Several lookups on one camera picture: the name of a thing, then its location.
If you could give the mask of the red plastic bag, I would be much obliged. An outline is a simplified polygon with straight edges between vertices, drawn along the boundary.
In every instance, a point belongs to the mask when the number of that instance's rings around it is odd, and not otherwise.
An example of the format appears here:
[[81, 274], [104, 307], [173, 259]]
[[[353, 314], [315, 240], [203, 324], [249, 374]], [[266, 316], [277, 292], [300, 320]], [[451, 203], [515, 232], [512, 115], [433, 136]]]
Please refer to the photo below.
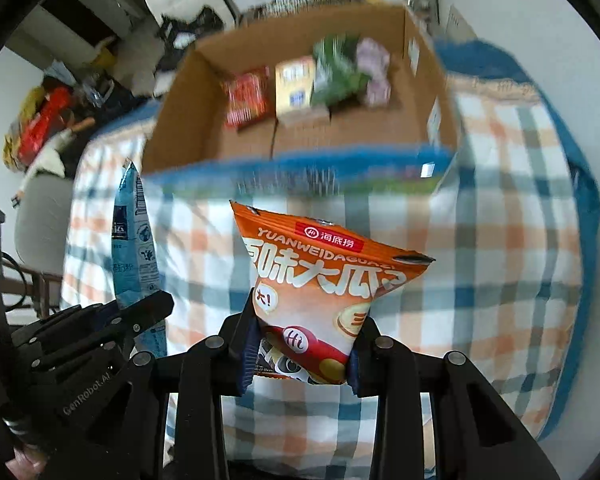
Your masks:
[[67, 87], [43, 91], [41, 102], [20, 136], [18, 159], [23, 166], [29, 167], [50, 137], [68, 127], [73, 118], [73, 105], [73, 91]]

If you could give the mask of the black plastic bag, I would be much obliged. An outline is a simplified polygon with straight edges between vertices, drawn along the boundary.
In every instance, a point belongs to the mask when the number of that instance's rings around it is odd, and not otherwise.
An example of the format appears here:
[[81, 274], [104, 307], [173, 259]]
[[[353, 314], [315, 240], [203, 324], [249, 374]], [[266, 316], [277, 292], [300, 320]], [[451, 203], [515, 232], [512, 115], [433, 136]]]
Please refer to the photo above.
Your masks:
[[222, 32], [224, 23], [211, 6], [203, 6], [193, 21], [186, 22], [163, 15], [156, 37], [164, 45], [156, 72], [175, 70], [189, 47], [197, 40]]

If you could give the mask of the orange sunflower seed packet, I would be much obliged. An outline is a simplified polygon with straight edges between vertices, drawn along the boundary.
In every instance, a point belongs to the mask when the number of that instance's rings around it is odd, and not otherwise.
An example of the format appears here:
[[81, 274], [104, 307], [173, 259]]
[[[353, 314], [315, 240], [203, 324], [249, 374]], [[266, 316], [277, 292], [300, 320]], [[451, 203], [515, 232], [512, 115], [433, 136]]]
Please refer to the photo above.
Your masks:
[[372, 302], [434, 261], [332, 222], [230, 206], [256, 269], [251, 301], [265, 338], [319, 384], [346, 379]]

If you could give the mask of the flat cardboard piece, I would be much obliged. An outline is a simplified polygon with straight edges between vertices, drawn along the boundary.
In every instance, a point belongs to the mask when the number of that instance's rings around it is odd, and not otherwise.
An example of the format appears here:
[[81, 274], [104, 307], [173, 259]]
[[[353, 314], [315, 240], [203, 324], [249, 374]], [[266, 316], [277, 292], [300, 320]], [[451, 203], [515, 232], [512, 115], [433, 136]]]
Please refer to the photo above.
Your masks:
[[450, 6], [445, 35], [456, 44], [464, 44], [478, 38], [474, 29], [455, 6]]

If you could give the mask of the open cardboard box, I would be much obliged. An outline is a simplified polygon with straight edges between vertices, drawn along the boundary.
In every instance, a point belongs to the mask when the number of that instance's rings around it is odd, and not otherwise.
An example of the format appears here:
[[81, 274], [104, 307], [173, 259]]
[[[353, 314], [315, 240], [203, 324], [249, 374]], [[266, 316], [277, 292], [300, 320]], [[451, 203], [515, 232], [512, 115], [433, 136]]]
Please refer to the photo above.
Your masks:
[[142, 158], [149, 177], [355, 159], [445, 170], [458, 148], [445, 73], [405, 6], [348, 3], [198, 41]]

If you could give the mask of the blue bed sheet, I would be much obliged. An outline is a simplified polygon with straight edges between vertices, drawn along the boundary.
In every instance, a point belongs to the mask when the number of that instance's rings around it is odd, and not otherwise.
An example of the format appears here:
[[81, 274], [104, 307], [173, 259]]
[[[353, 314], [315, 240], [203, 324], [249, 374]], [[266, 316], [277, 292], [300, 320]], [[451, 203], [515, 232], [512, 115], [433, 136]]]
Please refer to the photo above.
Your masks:
[[[253, 205], [317, 214], [372, 240], [435, 258], [416, 281], [374, 302], [383, 333], [415, 352], [463, 351], [533, 437], [562, 416], [580, 359], [595, 281], [600, 193], [554, 108], [516, 58], [488, 42], [437, 41], [445, 68], [482, 93], [453, 94], [466, 138], [432, 195], [343, 192], [260, 196]], [[490, 84], [531, 87], [541, 101], [505, 102]], [[140, 163], [160, 105], [147, 104], [87, 145], [76, 177], [62, 300], [114, 298], [110, 231], [125, 159]], [[145, 182], [158, 269], [174, 309], [168, 348], [180, 353], [242, 310], [253, 265], [226, 198], [194, 200]], [[369, 448], [374, 399], [349, 387], [256, 377], [224, 400], [230, 446], [282, 452], [283, 437], [307, 449]]]

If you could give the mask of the white goose plush toy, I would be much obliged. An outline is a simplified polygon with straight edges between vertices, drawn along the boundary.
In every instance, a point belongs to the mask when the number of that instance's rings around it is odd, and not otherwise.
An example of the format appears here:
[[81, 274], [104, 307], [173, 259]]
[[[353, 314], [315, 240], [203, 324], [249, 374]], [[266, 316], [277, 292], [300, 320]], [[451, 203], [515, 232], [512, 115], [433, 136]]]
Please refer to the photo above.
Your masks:
[[41, 151], [38, 152], [35, 159], [33, 159], [32, 164], [24, 173], [18, 191], [12, 196], [12, 208], [17, 208], [20, 205], [28, 184], [40, 172], [46, 172], [46, 174], [53, 174], [54, 176], [61, 178], [66, 176], [65, 164], [60, 157], [61, 151], [72, 141], [76, 140], [81, 132], [94, 125], [95, 118], [87, 117], [54, 134], [50, 140], [43, 145]]

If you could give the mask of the purple socks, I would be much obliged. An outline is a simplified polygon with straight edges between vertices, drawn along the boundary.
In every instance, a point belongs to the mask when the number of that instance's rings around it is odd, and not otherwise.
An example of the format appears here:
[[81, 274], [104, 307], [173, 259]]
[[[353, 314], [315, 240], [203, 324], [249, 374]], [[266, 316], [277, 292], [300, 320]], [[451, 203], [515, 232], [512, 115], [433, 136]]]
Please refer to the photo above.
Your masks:
[[365, 37], [356, 46], [355, 62], [358, 70], [368, 77], [363, 103], [370, 107], [387, 105], [391, 96], [390, 53], [377, 41]]

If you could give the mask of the yellow tissue pack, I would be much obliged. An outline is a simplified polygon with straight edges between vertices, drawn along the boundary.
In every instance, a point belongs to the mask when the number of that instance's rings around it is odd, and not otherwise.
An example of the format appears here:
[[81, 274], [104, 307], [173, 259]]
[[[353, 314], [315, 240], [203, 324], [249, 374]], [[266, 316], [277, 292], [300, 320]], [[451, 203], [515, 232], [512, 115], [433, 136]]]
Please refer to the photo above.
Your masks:
[[275, 66], [276, 118], [286, 122], [311, 108], [316, 65], [311, 55]]

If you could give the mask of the red snack packet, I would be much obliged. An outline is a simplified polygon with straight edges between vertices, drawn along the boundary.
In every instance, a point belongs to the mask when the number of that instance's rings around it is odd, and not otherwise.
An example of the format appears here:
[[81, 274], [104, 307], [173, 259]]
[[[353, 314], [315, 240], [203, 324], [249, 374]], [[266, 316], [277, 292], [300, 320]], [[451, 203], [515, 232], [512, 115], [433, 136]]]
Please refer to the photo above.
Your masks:
[[224, 126], [242, 130], [272, 115], [271, 71], [261, 66], [222, 81], [227, 98]]

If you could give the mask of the yellow bag on floor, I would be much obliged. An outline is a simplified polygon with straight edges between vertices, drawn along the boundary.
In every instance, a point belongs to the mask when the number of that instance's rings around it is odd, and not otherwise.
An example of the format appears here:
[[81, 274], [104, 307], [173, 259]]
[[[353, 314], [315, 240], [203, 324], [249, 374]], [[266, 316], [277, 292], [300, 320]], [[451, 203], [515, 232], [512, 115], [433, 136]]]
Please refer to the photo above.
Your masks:
[[114, 66], [117, 64], [117, 57], [111, 52], [109, 47], [114, 46], [116, 40], [116, 36], [110, 36], [97, 44], [95, 47], [96, 55], [88, 62], [88, 66], [92, 70], [110, 73], [114, 69]]

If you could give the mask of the grey chair at left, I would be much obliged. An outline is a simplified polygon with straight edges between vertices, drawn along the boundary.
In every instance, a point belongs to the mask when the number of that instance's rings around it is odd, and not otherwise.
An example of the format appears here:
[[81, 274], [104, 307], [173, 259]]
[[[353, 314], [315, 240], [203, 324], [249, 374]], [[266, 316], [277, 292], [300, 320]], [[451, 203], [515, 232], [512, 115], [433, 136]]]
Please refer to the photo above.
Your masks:
[[16, 208], [15, 248], [29, 268], [61, 275], [70, 222], [73, 180], [37, 174]]

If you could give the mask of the green snack packet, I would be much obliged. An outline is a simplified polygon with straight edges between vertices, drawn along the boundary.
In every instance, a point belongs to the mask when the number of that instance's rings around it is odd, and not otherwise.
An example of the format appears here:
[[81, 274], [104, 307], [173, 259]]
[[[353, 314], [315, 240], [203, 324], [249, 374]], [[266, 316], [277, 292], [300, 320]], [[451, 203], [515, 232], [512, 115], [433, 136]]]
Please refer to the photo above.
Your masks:
[[334, 106], [366, 90], [370, 76], [358, 68], [359, 36], [329, 35], [314, 44], [316, 71], [311, 104]]

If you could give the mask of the blue wet wipes packet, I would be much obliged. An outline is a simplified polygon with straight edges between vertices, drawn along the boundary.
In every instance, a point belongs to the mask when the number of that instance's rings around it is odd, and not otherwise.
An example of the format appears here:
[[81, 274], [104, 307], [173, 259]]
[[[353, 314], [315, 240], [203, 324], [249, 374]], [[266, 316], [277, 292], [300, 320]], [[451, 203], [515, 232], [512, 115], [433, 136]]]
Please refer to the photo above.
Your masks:
[[121, 310], [160, 289], [154, 237], [140, 173], [127, 162], [114, 196], [111, 229], [114, 296]]

